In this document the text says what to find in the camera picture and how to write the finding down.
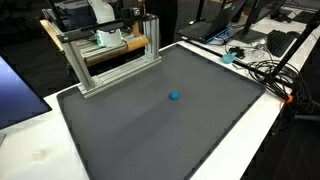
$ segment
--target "gray tray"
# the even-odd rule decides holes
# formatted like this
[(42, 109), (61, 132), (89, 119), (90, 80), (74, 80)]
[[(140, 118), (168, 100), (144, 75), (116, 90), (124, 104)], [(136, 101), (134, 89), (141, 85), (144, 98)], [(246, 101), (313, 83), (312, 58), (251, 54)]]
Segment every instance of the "gray tray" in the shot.
[[(170, 100), (172, 91), (179, 99)], [(189, 179), (265, 88), (181, 47), (162, 63), (60, 108), (91, 179)]]

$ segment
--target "laptop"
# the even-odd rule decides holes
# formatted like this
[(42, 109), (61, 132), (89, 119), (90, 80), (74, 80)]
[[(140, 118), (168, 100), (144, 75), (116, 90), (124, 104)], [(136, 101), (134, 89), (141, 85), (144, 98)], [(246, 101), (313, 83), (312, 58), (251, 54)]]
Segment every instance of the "laptop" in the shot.
[(181, 29), (177, 34), (207, 44), (217, 35), (228, 30), (227, 26), (240, 11), (246, 0), (233, 0), (225, 3), (215, 20), (200, 21)]

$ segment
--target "white table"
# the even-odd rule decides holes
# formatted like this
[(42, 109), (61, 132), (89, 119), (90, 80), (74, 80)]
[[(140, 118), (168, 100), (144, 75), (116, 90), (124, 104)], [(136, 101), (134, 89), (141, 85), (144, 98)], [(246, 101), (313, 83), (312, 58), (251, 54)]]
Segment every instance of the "white table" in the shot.
[[(273, 29), (303, 31), (304, 28), (305, 25), (297, 22), (286, 24), (265, 18), (253, 29), (269, 33)], [(320, 28), (313, 34), (319, 37)], [(308, 37), (289, 63), (301, 69), (315, 43), (313, 36)], [(248, 77), (245, 70), (236, 70), (232, 65), (222, 64), (220, 58), (204, 50), (185, 42), (178, 42), (178, 44)], [(236, 41), (231, 41), (230, 44), (241, 45)], [(224, 47), (206, 47), (221, 54), (225, 52)], [(61, 114), (56, 100), (57, 94), (45, 98), (53, 109), (51, 112), (1, 131), (7, 134), (0, 148), (1, 180), (89, 179)], [(280, 100), (278, 98), (269, 92), (262, 95), (222, 140), (192, 179), (240, 179), (279, 111)], [(33, 154), (39, 150), (46, 153), (45, 159), (34, 159)]]

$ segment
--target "screen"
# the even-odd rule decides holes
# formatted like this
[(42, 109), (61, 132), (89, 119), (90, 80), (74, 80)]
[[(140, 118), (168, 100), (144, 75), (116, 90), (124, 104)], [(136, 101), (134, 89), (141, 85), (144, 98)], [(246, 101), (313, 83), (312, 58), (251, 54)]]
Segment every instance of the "screen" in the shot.
[(51, 110), (0, 56), (0, 129)]

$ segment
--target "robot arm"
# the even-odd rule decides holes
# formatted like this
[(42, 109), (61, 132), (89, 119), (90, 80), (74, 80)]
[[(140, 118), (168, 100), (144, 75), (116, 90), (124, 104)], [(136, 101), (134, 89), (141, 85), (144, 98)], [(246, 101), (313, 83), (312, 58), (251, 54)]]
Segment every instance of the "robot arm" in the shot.
[[(88, 2), (96, 15), (98, 24), (115, 20), (113, 8), (107, 3), (106, 0), (88, 0)], [(104, 32), (98, 30), (96, 38), (100, 47), (114, 47), (122, 42), (119, 29), (115, 30), (114, 32)]]

